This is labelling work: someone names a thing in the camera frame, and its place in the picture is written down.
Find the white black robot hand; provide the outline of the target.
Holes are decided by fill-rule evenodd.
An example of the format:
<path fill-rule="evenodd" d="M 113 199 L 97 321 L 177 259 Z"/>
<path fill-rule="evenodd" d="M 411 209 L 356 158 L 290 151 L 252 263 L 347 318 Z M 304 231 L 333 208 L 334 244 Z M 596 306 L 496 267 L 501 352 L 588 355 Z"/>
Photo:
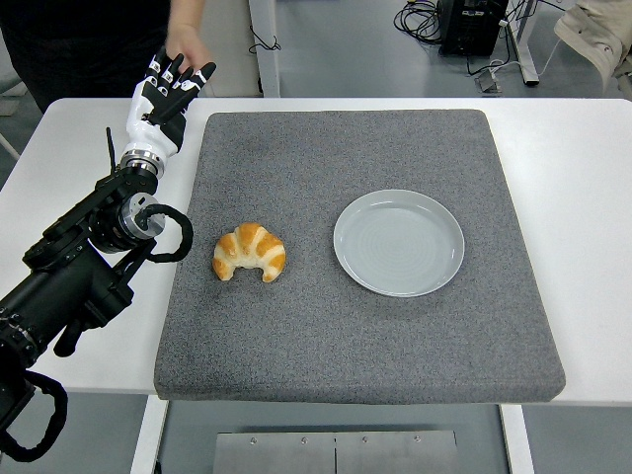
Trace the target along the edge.
<path fill-rule="evenodd" d="M 179 68 L 184 56 L 170 58 L 164 47 L 152 57 L 144 78 L 136 85 L 126 131 L 129 149 L 147 150 L 161 158 L 180 151 L 186 129 L 186 112 L 216 69 L 208 62 L 201 69 Z"/>

